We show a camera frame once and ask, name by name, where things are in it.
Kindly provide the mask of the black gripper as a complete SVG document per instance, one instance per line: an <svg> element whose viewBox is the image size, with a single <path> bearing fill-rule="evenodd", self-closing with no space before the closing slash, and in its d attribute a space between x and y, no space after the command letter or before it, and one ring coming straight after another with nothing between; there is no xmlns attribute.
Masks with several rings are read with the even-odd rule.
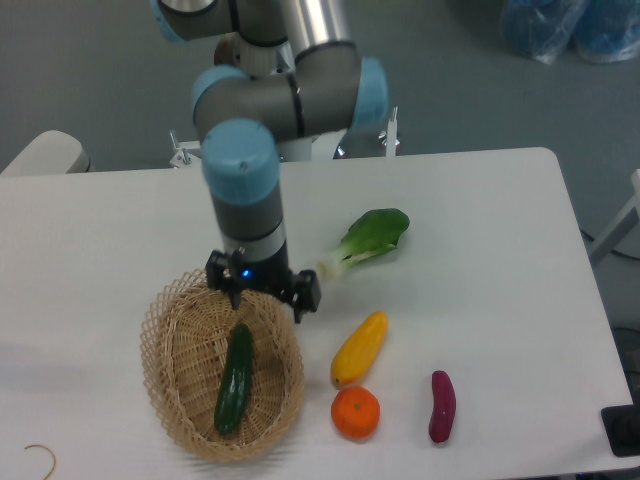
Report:
<svg viewBox="0 0 640 480"><path fill-rule="evenodd" d="M249 261L243 253L242 249L232 253L213 250L205 265L208 288L224 293L233 310L239 309L244 290L254 290L288 305L296 324L305 314L317 311L321 300L318 276L314 270L291 271L285 244L259 261Z"/></svg>

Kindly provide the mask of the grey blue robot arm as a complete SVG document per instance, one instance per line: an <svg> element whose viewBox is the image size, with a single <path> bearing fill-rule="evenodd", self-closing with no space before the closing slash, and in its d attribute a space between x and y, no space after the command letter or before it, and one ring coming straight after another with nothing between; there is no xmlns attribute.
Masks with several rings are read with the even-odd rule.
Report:
<svg viewBox="0 0 640 480"><path fill-rule="evenodd" d="M259 73L237 53L193 85L192 121L223 241L206 278L233 307L254 290L296 318L315 311L316 274L289 267L280 147L382 121L389 106L382 64L358 53L341 1L154 1L151 9L173 42L231 33L266 60L284 54L283 67Z"/></svg>

